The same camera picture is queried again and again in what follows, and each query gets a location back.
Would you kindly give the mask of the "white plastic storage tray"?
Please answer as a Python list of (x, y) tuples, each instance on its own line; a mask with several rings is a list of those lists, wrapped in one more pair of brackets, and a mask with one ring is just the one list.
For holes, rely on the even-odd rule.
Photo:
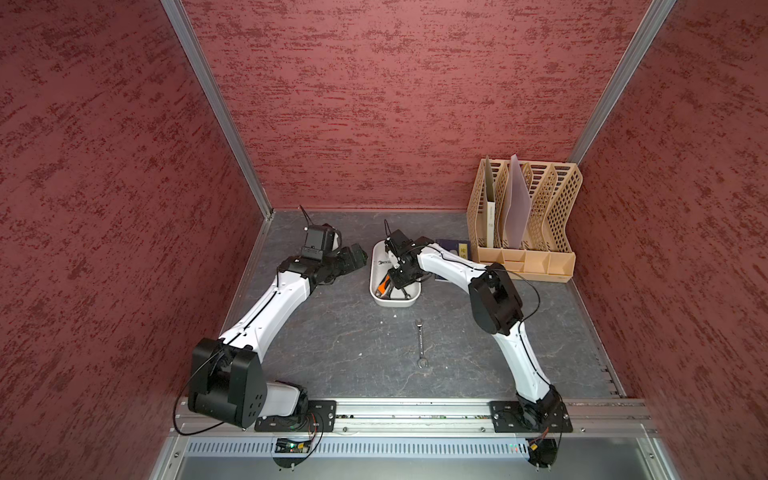
[(408, 308), (419, 299), (422, 287), (416, 282), (404, 288), (395, 286), (391, 270), (392, 261), (385, 248), (385, 241), (379, 241), (372, 249), (369, 293), (374, 302), (386, 308)]

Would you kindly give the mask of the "orange handled adjustable wrench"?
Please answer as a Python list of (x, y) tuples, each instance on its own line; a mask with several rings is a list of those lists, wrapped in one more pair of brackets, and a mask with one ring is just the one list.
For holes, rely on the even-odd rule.
[(387, 272), (374, 290), (374, 296), (382, 300), (390, 300), (395, 290), (392, 276)]

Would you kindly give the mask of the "medium silver combination wrench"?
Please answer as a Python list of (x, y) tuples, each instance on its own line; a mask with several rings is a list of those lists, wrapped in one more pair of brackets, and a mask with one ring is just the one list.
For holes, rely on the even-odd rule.
[(419, 348), (419, 358), (417, 361), (417, 365), (419, 368), (427, 368), (429, 366), (428, 359), (425, 356), (425, 347), (424, 347), (424, 336), (423, 336), (423, 322), (421, 320), (415, 321), (415, 326), (417, 329), (417, 335), (418, 335), (418, 348)]

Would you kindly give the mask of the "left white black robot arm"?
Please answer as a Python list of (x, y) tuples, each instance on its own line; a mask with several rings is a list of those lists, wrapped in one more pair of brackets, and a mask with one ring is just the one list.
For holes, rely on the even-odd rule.
[(262, 362), (294, 311), (318, 286), (366, 266), (360, 245), (286, 258), (262, 297), (218, 338), (204, 338), (192, 351), (186, 384), (190, 411), (220, 423), (248, 428), (262, 417), (303, 415), (298, 386), (266, 380)]

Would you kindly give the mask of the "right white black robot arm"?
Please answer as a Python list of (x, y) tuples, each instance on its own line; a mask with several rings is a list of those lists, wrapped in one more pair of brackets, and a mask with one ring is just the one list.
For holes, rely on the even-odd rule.
[(468, 294), (475, 323), (492, 336), (512, 373), (518, 402), (514, 416), (523, 428), (566, 429), (565, 404), (535, 356), (522, 298), (504, 266), (463, 259), (426, 237), (397, 240), (391, 234), (385, 252), (392, 262), (388, 274), (394, 287), (403, 289), (434, 274)]

